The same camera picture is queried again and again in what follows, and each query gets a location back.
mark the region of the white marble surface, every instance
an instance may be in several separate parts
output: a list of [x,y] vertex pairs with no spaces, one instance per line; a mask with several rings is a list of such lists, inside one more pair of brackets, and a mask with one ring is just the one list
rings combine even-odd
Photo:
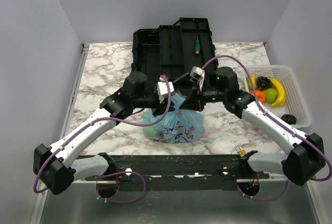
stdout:
[[[269,64],[263,43],[218,43],[215,46],[216,55],[232,55],[244,65]],[[70,131],[89,117],[106,96],[122,86],[131,71],[131,49],[131,43],[90,45]],[[219,59],[219,66],[232,67],[243,87],[242,68],[235,61]],[[120,124],[98,138],[84,154],[103,151],[114,155],[228,154],[236,153],[235,147],[239,145],[246,151],[281,152],[277,144],[260,130],[228,113],[222,103],[207,104],[203,114],[206,133],[196,142],[160,143],[146,139],[139,127]],[[142,115],[134,115],[128,120],[142,122]]]

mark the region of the translucent bag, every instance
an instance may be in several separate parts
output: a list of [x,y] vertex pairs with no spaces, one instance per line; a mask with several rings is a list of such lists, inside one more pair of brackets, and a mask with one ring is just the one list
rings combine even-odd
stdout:
[[[205,133],[204,117],[202,114],[179,109],[185,101],[180,95],[172,96],[175,111],[166,114],[159,123],[143,127],[143,133],[147,138],[155,139],[163,143],[184,143],[198,140]],[[154,117],[152,111],[147,111],[143,116],[144,123],[151,123],[159,119]]]

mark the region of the screwdriver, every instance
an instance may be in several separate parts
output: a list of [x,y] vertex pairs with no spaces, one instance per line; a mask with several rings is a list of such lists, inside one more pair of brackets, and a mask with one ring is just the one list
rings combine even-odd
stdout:
[[199,45],[198,34],[197,34],[197,40],[196,40],[196,44],[195,44],[195,54],[199,54],[200,50],[201,50],[201,46]]

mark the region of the gray floor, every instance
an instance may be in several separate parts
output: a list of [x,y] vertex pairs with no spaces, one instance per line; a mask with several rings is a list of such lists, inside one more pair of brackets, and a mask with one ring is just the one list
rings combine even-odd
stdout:
[[[273,197],[284,181],[261,182],[257,196]],[[129,200],[138,192],[120,192]],[[319,223],[307,186],[291,185],[286,196],[274,202],[246,199],[237,191],[150,191],[132,204],[104,203],[96,199],[95,184],[72,184],[60,195],[48,194],[41,223]]]

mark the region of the orange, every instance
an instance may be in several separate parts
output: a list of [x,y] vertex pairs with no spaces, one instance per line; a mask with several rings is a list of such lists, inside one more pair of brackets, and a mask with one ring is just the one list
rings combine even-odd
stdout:
[[264,103],[265,100],[266,100],[266,96],[265,94],[262,92],[262,91],[259,91],[259,90],[256,90],[256,94],[257,94],[257,98],[260,102]]

